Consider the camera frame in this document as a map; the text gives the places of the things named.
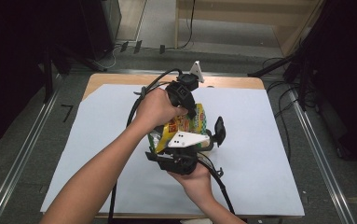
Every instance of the gray carpet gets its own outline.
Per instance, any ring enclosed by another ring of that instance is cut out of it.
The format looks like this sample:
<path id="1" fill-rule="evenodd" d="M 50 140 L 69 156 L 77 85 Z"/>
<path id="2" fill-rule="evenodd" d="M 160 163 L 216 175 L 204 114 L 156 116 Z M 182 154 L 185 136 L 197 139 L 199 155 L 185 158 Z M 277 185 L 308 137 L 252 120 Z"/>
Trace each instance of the gray carpet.
<path id="1" fill-rule="evenodd" d="M 262 63 L 265 60 L 264 58 L 185 51 L 167 51 L 165 54 L 159 55 L 158 51 L 153 49 L 144 49 L 138 54 L 133 54 L 132 49 L 122 53 L 117 50 L 115 54 L 117 64 L 113 69 L 108 70 L 109 73 L 113 73 L 114 70 L 118 69 L 165 71 L 178 67 L 183 70 L 189 70 L 195 60 L 200 60 L 203 72 L 221 73 L 222 75 L 230 73 L 233 74 L 232 76 L 244 76 L 246 73 L 262 68 Z M 100 63 L 112 64 L 112 55 L 106 56 Z M 273 72 L 279 75 L 266 76 L 264 78 L 265 87 L 273 80 L 281 80 L 282 71 L 283 69 Z M 82 64 L 73 63 L 72 73 L 63 82 L 57 101 L 35 144 L 34 151 L 23 170 L 19 183 L 7 203 L 7 207 L 0 218 L 0 223 L 37 223 L 42 217 L 39 213 L 40 206 L 65 147 L 89 76 L 93 73 Z M 275 113 L 278 111 L 279 97 L 287 88 L 287 86 L 281 85 L 273 89 L 269 94 L 270 103 Z M 0 185 L 4 181 L 26 134 L 30 131 L 41 109 L 43 94 L 44 90 L 41 90 L 33 98 L 0 141 Z M 288 105 L 289 102 L 288 96 L 282 99 L 282 105 Z M 68 109 L 62 105 L 74 106 L 73 111 L 65 122 L 63 121 Z M 357 161 L 343 161 L 338 158 L 333 140 L 326 130 L 321 117 L 311 108 L 308 113 L 343 191 L 348 198 L 357 197 Z M 302 218 L 286 219 L 283 223 L 340 223 L 295 110 L 291 108 L 285 111 L 283 115 L 286 119 L 292 146 L 291 166 L 306 213 Z M 285 148 L 287 148 L 281 119 L 277 119 L 277 124 L 280 129 L 281 139 Z M 350 207 L 357 219 L 357 203 L 350 203 Z M 278 223 L 278 221 L 277 218 L 249 219 L 249 223 Z M 106 220 L 96 218 L 94 223 L 106 223 Z"/>

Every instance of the black mount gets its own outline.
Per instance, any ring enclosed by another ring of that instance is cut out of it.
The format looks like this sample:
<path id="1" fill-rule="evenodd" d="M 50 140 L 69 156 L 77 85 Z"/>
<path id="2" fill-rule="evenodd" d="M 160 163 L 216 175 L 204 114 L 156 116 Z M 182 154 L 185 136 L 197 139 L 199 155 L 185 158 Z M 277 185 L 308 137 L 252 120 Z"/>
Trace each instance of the black mount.
<path id="1" fill-rule="evenodd" d="M 199 87 L 199 78 L 193 74 L 182 74 L 177 77 L 177 81 L 172 81 L 167 87 L 173 106 L 181 105 L 187 109 L 187 115 L 193 119 L 196 116 L 196 103 L 193 99 L 192 91 Z"/>
<path id="2" fill-rule="evenodd" d="M 226 137 L 226 129 L 222 117 L 215 123 L 215 135 L 210 130 L 206 133 L 210 136 L 210 144 L 207 147 L 166 147 L 159 154 L 145 152 L 150 161 L 156 161 L 161 170 L 173 172 L 179 175 L 189 175 L 198 163 L 198 152 L 211 151 L 213 144 L 220 146 Z"/>

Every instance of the white plastic part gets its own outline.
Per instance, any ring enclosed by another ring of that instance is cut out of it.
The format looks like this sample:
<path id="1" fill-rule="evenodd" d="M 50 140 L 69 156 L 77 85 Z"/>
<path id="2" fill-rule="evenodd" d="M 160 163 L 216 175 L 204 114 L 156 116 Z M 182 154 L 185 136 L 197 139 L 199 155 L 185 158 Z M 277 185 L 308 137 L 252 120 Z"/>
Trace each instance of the white plastic part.
<path id="1" fill-rule="evenodd" d="M 210 141 L 208 135 L 178 131 L 169 142 L 169 147 L 190 147 L 205 141 Z"/>
<path id="2" fill-rule="evenodd" d="M 190 69 L 190 73 L 198 76 L 199 82 L 204 83 L 204 77 L 202 76 L 202 73 L 201 73 L 201 68 L 200 68 L 199 61 L 195 61 L 193 63 L 193 66 Z"/>

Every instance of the yellow packaging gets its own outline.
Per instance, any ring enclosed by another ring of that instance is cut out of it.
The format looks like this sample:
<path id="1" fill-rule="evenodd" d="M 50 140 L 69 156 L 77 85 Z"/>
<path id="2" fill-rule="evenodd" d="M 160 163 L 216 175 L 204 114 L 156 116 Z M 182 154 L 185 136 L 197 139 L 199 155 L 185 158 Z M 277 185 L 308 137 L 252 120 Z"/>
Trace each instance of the yellow packaging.
<path id="1" fill-rule="evenodd" d="M 196 116 L 191 119 L 188 115 L 177 116 L 166 123 L 163 130 L 154 130 L 148 135 L 151 150 L 161 152 L 178 131 L 187 133 L 206 134 L 207 120 L 202 104 L 196 104 Z"/>

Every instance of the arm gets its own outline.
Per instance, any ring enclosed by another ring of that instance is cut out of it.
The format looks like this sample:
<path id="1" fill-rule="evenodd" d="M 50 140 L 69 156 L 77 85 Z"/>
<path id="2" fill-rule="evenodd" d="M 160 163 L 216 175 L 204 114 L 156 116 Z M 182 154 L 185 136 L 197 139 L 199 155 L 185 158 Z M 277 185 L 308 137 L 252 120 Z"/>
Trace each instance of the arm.
<path id="1" fill-rule="evenodd" d="M 90 223 L 143 137 L 156 126 L 186 112 L 183 108 L 173 107 L 164 90 L 149 92 L 140 103 L 131 125 L 71 177 L 41 223 Z"/>
<path id="2" fill-rule="evenodd" d="M 190 175 L 169 173 L 183 187 L 187 196 L 198 208 L 215 224 L 217 223 L 245 223 L 231 214 L 214 197 L 211 189 L 211 175 L 203 165 L 197 165 Z"/>

